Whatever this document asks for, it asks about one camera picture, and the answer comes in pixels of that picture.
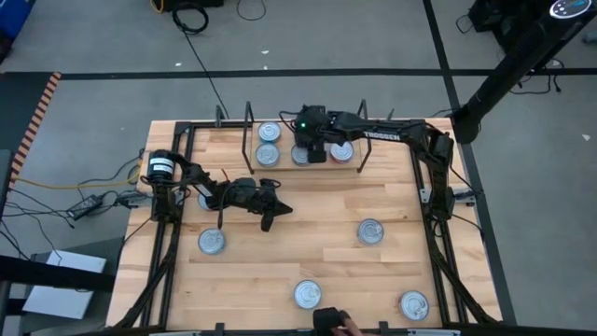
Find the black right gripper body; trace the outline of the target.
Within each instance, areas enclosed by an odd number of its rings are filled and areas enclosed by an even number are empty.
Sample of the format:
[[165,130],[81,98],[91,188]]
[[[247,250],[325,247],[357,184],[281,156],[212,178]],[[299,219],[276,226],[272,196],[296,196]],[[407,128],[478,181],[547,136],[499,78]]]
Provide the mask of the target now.
[[330,118],[323,105],[304,105],[294,120],[294,137],[298,146],[315,146],[332,143],[328,132]]

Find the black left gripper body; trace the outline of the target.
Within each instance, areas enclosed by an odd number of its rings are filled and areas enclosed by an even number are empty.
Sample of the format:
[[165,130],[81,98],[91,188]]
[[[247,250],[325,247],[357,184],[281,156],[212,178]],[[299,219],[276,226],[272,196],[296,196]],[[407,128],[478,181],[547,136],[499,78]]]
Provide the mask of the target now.
[[257,185],[253,178],[239,178],[230,184],[230,204],[249,213],[262,215],[260,228],[268,232],[277,215],[275,191],[279,186],[280,182],[274,179],[261,178]]

